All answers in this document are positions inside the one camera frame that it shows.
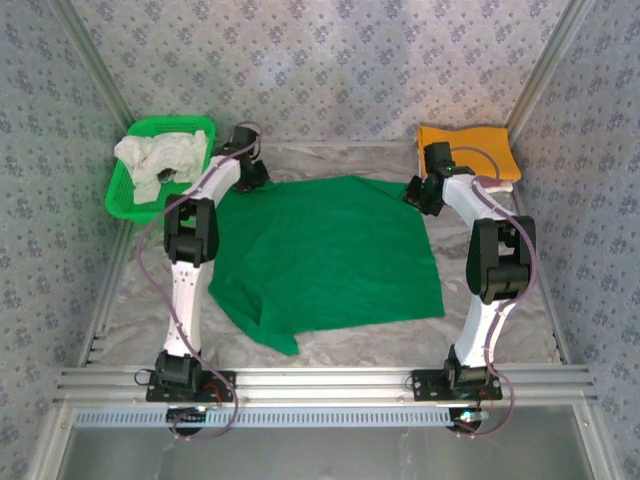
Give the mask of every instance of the wall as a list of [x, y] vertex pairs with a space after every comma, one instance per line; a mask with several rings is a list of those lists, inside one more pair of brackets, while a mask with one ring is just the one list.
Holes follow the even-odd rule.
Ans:
[[74, 3], [137, 117], [385, 140], [420, 122], [504, 124], [568, 1]]
[[95, 303], [119, 132], [48, 4], [0, 12], [0, 479], [13, 479]]
[[518, 137], [572, 358], [640, 478], [640, 4], [598, 0]]

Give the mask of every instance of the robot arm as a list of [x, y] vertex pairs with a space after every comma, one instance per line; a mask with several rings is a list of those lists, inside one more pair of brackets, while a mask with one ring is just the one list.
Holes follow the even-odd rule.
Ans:
[[[507, 209], [498, 211], [486, 191], [475, 182], [468, 167], [458, 167], [451, 158], [448, 143], [425, 148], [428, 177], [413, 177], [405, 201], [424, 214], [438, 215], [449, 205], [471, 229], [466, 278], [472, 293], [471, 305], [462, 333], [451, 347], [442, 370], [413, 372], [416, 400], [454, 400], [461, 398], [502, 398], [499, 381], [487, 369], [485, 347], [491, 324], [498, 312], [499, 321], [489, 341], [489, 361], [513, 305], [503, 305], [521, 294], [531, 274], [531, 255], [524, 239], [507, 221], [505, 213], [517, 219], [535, 243], [535, 225], [531, 217], [514, 216]], [[504, 244], [510, 253], [499, 250]]]
[[[172, 261], [173, 306], [182, 322], [182, 329], [189, 343], [196, 351], [201, 350], [200, 301], [204, 290], [211, 281], [213, 258], [218, 250], [215, 211], [225, 193], [240, 180], [240, 161], [231, 159], [218, 166], [218, 162], [223, 158], [225, 158], [223, 155], [219, 155], [211, 159], [211, 165], [202, 176], [204, 177], [213, 168], [217, 168], [217, 170], [191, 197], [188, 205], [173, 215], [173, 212], [170, 212], [165, 221], [165, 247]], [[194, 186], [187, 190], [185, 195], [191, 193], [195, 188]], [[188, 228], [180, 225], [180, 215], [184, 215], [188, 210], [194, 210], [196, 215], [194, 247], [189, 245], [192, 242], [189, 242], [184, 234], [182, 237], [180, 236], [180, 230]], [[202, 255], [194, 255], [195, 251], [201, 248], [200, 245], [206, 246], [206, 248], [202, 248]], [[168, 355], [175, 357], [189, 355], [189, 350], [187, 350], [176, 330], [175, 323], [172, 321], [169, 322], [169, 332], [163, 350]]]
[[[221, 148], [221, 155], [212, 158], [200, 180], [184, 195], [167, 198], [169, 205], [184, 196], [189, 197], [165, 216], [164, 248], [172, 262], [172, 303], [185, 337], [197, 352], [202, 349], [201, 300], [211, 281], [219, 246], [216, 208], [232, 186], [240, 192], [248, 192], [269, 180], [264, 164], [254, 161], [257, 155], [253, 155], [253, 150], [237, 158], [227, 158], [250, 146], [256, 138], [253, 130], [236, 127], [232, 140]], [[183, 223], [189, 219], [193, 220], [192, 224]], [[162, 396], [155, 400], [155, 392], [160, 390], [158, 387], [170, 398], [175, 398], [174, 394], [185, 400], [193, 398], [201, 390], [202, 374], [202, 367], [191, 356], [175, 322], [169, 321], [164, 347], [156, 359], [155, 372], [150, 380], [153, 388], [148, 391], [147, 399], [166, 401], [168, 397]]]

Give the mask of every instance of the folded orange cloth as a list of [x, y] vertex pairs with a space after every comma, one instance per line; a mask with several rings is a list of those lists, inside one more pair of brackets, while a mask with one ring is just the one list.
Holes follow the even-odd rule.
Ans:
[[[500, 168], [500, 180], [516, 182], [522, 178], [511, 149], [507, 129], [502, 127], [473, 127], [461, 130], [421, 126], [416, 134], [418, 155], [420, 155], [420, 175], [425, 176], [424, 147], [435, 142], [449, 142], [451, 148], [475, 147], [489, 154]], [[495, 168], [482, 154], [470, 150], [458, 150], [452, 153], [456, 165], [471, 167], [476, 175], [496, 177]]]

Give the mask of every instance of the white towel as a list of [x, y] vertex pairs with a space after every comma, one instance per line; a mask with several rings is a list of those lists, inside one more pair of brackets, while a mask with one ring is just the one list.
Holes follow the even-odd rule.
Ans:
[[202, 173], [207, 140], [203, 130], [193, 135], [163, 133], [153, 138], [124, 137], [113, 153], [131, 175], [135, 187], [133, 203], [155, 201], [161, 187], [158, 174], [168, 168], [175, 170], [173, 181], [176, 183], [195, 182]]

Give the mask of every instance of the glass panel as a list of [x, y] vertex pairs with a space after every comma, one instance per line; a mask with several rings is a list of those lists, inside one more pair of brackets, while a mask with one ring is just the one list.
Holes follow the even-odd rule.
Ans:
[[[504, 411], [494, 413], [485, 428]], [[164, 428], [75, 429], [59, 480], [593, 478], [571, 407], [520, 407], [487, 438], [444, 428], [237, 428], [184, 442]]]

